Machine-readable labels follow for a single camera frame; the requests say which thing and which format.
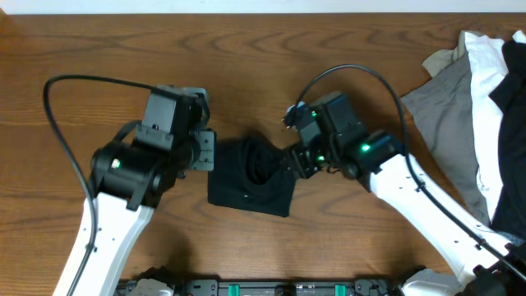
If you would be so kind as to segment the black polo shirt with logo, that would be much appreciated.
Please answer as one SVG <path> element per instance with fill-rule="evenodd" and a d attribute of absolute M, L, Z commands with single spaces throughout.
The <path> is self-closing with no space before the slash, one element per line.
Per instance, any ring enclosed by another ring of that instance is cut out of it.
<path fill-rule="evenodd" d="M 248 136 L 221 141 L 208 174 L 207 200 L 214 206 L 289 216 L 296 178 L 281 164 L 283 152 Z"/>

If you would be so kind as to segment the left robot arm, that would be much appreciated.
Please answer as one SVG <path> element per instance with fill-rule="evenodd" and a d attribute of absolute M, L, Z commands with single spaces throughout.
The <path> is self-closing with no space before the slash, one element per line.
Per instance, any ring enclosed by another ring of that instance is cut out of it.
<path fill-rule="evenodd" d="M 162 149 L 173 138 L 132 121 L 94 153 L 80 228 L 56 295 L 113 294 L 163 194 L 188 170 L 214 168 L 215 132 L 189 131 L 181 146 Z"/>

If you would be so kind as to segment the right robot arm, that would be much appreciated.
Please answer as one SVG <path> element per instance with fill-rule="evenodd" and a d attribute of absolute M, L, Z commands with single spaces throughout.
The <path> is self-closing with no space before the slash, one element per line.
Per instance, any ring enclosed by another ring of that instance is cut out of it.
<path fill-rule="evenodd" d="M 395 288 L 399 295 L 523 295 L 525 246 L 475 219 L 422 169 L 400 142 L 369 132 L 346 95 L 298 102 L 283 119 L 300 140 L 285 163 L 308 179 L 326 169 L 356 180 L 396 209 L 444 258 L 452 275 L 424 268 Z"/>

